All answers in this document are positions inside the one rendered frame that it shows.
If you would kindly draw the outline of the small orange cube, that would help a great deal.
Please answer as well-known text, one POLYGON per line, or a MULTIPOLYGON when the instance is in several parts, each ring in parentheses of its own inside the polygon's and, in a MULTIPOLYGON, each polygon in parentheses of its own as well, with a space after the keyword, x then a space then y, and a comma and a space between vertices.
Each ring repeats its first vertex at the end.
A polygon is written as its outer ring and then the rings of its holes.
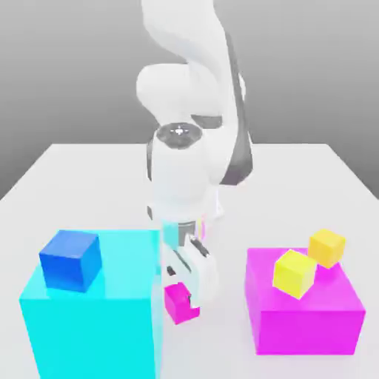
POLYGON ((346 239, 328 229, 310 236, 307 255, 324 268, 331 269, 343 256, 346 239))

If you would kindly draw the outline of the large magenta box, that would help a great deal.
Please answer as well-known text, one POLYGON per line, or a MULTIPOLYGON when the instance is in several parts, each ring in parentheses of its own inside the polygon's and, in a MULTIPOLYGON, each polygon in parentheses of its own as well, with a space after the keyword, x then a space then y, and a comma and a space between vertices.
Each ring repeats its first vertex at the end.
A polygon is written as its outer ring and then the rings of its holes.
POLYGON ((366 310, 340 264, 315 272, 298 300, 272 285, 284 247, 249 248, 244 292, 259 355, 352 355, 366 310))

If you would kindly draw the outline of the small magenta cube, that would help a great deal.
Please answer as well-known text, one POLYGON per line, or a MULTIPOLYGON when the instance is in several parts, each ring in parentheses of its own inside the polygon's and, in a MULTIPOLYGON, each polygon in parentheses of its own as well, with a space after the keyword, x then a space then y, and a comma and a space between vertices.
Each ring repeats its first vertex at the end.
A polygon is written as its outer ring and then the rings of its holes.
POLYGON ((197 318, 200 308, 192 308, 191 293, 182 282, 164 288, 164 305, 175 325, 197 318))

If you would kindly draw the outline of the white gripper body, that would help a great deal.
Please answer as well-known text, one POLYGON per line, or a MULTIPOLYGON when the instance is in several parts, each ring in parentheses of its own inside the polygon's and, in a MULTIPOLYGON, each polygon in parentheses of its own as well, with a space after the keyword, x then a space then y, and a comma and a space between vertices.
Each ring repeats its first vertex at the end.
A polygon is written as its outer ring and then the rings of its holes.
POLYGON ((211 302, 218 292, 219 280, 215 257, 201 242, 186 242, 177 250, 164 244, 164 285, 182 282, 197 294, 200 307, 211 302))

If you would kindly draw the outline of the large cyan box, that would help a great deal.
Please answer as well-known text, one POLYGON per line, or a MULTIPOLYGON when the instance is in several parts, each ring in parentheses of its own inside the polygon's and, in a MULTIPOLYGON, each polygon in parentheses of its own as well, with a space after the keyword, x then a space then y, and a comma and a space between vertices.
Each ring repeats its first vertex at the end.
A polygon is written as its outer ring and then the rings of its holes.
POLYGON ((102 268, 86 292, 47 288, 41 262, 19 303, 40 379, 160 379, 160 233, 95 230, 102 268))

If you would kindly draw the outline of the small yellow cube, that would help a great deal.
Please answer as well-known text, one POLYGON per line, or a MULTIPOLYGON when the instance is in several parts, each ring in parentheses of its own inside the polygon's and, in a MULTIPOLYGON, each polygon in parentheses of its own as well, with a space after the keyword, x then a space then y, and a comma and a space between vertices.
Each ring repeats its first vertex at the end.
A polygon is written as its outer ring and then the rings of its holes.
POLYGON ((275 262, 272 285, 300 300, 313 286, 317 263, 308 255, 288 249, 275 262))

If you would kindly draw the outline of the small blue cube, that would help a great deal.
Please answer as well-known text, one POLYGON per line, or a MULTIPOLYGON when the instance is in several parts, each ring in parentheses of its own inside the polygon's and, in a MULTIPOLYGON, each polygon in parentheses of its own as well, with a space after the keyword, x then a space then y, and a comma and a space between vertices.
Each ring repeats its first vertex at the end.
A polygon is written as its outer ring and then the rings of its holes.
POLYGON ((86 292, 102 268, 99 236, 61 229, 39 258, 47 288, 86 292))

